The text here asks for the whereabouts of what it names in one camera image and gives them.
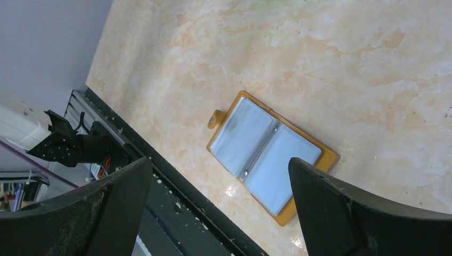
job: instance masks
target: beige marble countertop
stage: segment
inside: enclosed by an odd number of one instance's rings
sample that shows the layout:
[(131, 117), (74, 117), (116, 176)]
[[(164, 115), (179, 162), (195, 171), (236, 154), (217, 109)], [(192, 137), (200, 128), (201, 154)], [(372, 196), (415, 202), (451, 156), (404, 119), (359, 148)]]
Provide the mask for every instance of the beige marble countertop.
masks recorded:
[(87, 85), (271, 255), (306, 255), (207, 150), (246, 90), (341, 159), (333, 175), (452, 213), (452, 2), (115, 0)]

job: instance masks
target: card holder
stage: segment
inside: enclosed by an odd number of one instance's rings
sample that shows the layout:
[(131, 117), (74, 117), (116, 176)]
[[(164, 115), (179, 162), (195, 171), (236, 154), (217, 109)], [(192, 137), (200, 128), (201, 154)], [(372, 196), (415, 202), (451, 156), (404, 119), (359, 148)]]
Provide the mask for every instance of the card holder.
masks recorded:
[(337, 155), (269, 107), (240, 91), (228, 112), (216, 110), (207, 150), (281, 226), (296, 213), (288, 162), (299, 157), (328, 171)]

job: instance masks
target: white wall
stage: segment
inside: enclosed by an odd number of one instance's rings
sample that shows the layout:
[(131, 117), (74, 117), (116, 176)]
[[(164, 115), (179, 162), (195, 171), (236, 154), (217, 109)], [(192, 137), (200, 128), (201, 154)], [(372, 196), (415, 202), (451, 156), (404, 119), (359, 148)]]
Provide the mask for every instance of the white wall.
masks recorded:
[[(0, 89), (63, 115), (85, 89), (112, 1), (0, 1)], [(29, 165), (0, 148), (0, 167)]]

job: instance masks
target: white robot part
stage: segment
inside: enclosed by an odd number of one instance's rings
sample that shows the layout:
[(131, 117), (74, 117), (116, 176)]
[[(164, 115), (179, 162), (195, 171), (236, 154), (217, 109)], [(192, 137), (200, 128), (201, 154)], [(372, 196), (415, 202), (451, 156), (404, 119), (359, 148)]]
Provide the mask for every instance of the white robot part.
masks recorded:
[(0, 137), (25, 150), (50, 135), (48, 114), (38, 107), (0, 90)]

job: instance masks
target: red wire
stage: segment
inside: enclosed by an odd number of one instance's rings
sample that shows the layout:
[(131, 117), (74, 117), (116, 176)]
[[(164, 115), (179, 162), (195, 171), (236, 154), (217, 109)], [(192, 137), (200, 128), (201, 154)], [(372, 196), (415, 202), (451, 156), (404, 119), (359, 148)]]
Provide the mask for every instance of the red wire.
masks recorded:
[(101, 179), (105, 176), (105, 171), (107, 170), (108, 164), (111, 161), (111, 157), (108, 157), (108, 159), (105, 161), (105, 165), (102, 168), (102, 170), (98, 173), (98, 178)]

